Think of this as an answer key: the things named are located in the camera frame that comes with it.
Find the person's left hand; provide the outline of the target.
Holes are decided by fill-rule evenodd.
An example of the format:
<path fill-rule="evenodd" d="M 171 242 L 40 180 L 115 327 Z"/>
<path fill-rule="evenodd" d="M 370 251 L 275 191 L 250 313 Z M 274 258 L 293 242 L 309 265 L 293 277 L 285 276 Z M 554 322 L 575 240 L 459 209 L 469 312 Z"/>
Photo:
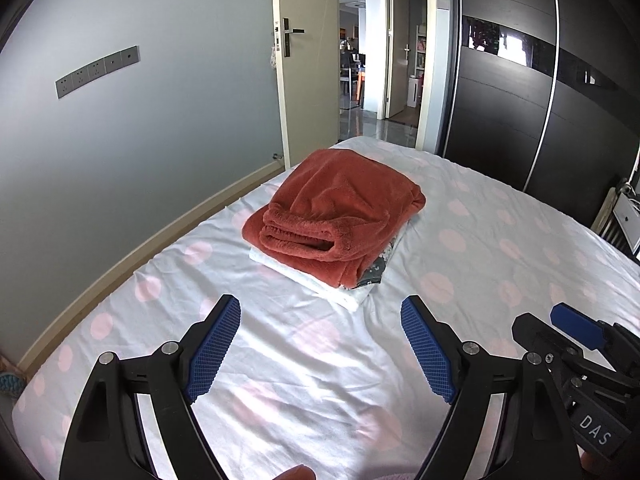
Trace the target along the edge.
<path fill-rule="evenodd" d="M 273 480 L 316 480 L 314 471 L 306 465 L 297 465 L 282 474 L 279 474 Z"/>

